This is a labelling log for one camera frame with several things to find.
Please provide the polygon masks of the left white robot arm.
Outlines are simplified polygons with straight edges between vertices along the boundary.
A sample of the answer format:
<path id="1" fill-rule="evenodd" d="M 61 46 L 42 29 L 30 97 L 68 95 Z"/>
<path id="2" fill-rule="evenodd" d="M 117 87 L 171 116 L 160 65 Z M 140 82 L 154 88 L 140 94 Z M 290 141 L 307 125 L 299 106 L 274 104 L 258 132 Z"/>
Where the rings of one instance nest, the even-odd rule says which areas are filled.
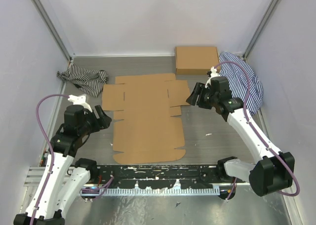
<path id="1" fill-rule="evenodd" d="M 74 199 L 86 183 L 99 179 L 94 160 L 74 158 L 92 133 L 110 126 L 112 119 L 100 105 L 88 110 L 82 105 L 70 105 L 64 112 L 64 123 L 50 141 L 50 154 L 35 195 L 15 225 L 63 225 Z"/>

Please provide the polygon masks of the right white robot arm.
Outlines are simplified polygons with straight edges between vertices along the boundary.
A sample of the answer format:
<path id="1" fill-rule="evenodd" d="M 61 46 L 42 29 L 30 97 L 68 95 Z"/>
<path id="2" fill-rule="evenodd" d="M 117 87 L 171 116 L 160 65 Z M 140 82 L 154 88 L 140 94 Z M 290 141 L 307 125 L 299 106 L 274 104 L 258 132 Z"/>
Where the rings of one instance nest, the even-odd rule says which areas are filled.
<path id="1" fill-rule="evenodd" d="M 237 178 L 248 182 L 252 190 L 262 197 L 292 186 L 295 159 L 290 152 L 276 147 L 250 117 L 244 102 L 233 97 L 226 77 L 210 78 L 206 84 L 196 83 L 186 102 L 216 112 L 239 134 L 249 149 L 254 163 L 237 157 L 218 161 L 217 177 L 227 183 Z"/>

